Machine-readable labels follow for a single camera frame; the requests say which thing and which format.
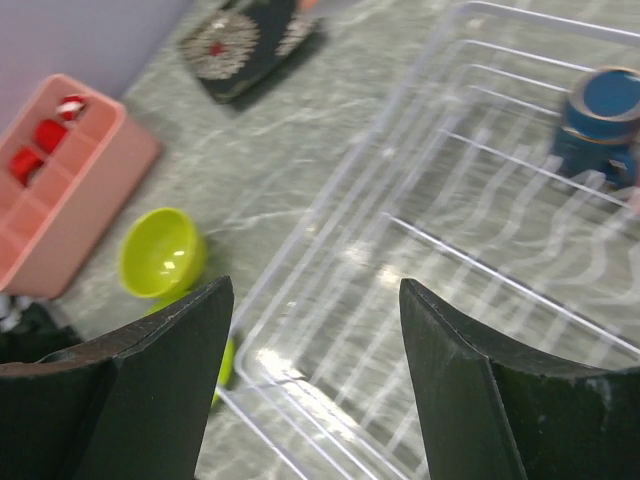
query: decorative coaster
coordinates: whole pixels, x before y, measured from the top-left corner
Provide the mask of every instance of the decorative coaster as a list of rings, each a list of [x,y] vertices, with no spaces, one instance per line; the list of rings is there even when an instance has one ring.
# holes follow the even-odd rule
[[[179,43],[193,75],[226,103],[254,85],[318,26],[296,13],[296,0],[255,0],[242,11],[229,6],[209,15]]]

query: red object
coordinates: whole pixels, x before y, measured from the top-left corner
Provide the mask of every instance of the red object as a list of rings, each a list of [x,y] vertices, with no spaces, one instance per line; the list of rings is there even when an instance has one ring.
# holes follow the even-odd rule
[[[227,47],[224,43],[216,42],[211,45],[211,48],[209,49],[209,55],[211,55],[212,57],[217,57],[218,55],[222,55],[226,49]]]
[[[65,122],[75,122],[86,106],[82,95],[67,95],[56,107],[56,115]]]
[[[36,131],[33,134],[33,141],[46,154],[51,155],[67,132],[67,128],[55,120],[43,120],[36,127]]]
[[[22,147],[9,161],[9,172],[22,186],[29,185],[29,180],[40,170],[44,162],[29,147]]]

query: purple wall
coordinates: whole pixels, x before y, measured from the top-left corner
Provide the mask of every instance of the purple wall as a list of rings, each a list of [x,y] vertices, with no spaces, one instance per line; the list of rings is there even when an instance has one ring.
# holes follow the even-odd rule
[[[0,131],[66,73],[120,96],[191,0],[8,0],[0,6]]]

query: wire basket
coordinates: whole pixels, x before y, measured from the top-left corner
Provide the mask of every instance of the wire basket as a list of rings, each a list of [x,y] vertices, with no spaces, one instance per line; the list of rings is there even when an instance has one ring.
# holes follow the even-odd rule
[[[255,324],[246,385],[221,396],[292,477],[428,477],[403,277],[541,350],[638,362],[638,222],[600,174],[564,178],[547,153],[567,88],[605,57],[640,65],[638,47],[483,2],[445,19],[236,313]]]

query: marble countertop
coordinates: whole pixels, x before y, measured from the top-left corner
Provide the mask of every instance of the marble countertop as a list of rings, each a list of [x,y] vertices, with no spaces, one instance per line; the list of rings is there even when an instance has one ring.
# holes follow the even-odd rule
[[[210,100],[178,56],[176,41],[215,8],[196,0],[124,98],[165,151],[57,302],[80,332],[94,338],[149,308],[119,285],[117,255],[135,219],[162,206],[193,217],[208,240],[206,278],[230,275],[239,305],[453,3],[363,0],[326,22],[322,34],[232,108]],[[577,5],[583,9],[578,0],[498,3],[574,17]],[[582,20],[635,28],[605,2],[591,5]],[[202,480],[296,478],[228,408],[209,422],[198,474]]]

